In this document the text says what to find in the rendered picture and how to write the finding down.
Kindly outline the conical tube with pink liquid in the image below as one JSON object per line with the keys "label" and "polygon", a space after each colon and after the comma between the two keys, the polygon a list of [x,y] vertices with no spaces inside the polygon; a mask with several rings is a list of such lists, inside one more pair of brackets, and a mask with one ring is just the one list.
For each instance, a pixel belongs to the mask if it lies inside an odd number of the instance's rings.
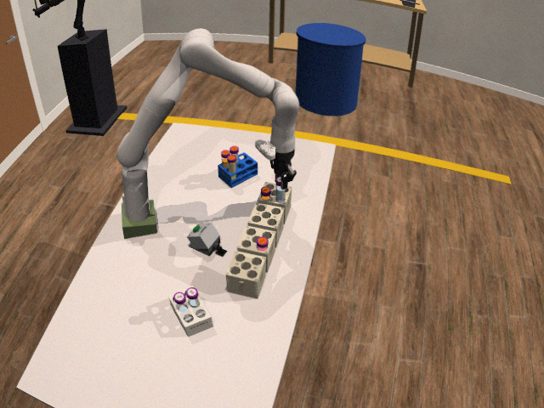
{"label": "conical tube with pink liquid", "polygon": [[269,241],[266,237],[261,236],[257,238],[257,246],[259,251],[267,250],[268,244]]}

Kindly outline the blue tube rack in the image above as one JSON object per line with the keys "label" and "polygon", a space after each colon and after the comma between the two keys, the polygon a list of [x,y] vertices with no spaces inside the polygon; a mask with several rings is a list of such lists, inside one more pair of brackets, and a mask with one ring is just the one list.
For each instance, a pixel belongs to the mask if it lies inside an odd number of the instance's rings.
{"label": "blue tube rack", "polygon": [[[258,162],[252,159],[245,152],[239,154],[239,157],[240,156],[244,156],[244,159],[241,160],[239,158],[239,161],[236,163],[235,173],[230,173],[228,167],[222,167],[222,163],[218,164],[218,177],[221,178],[230,188],[233,188],[238,184],[258,175]],[[237,166],[239,166],[239,168]],[[235,174],[237,178],[231,180],[231,176]]]}

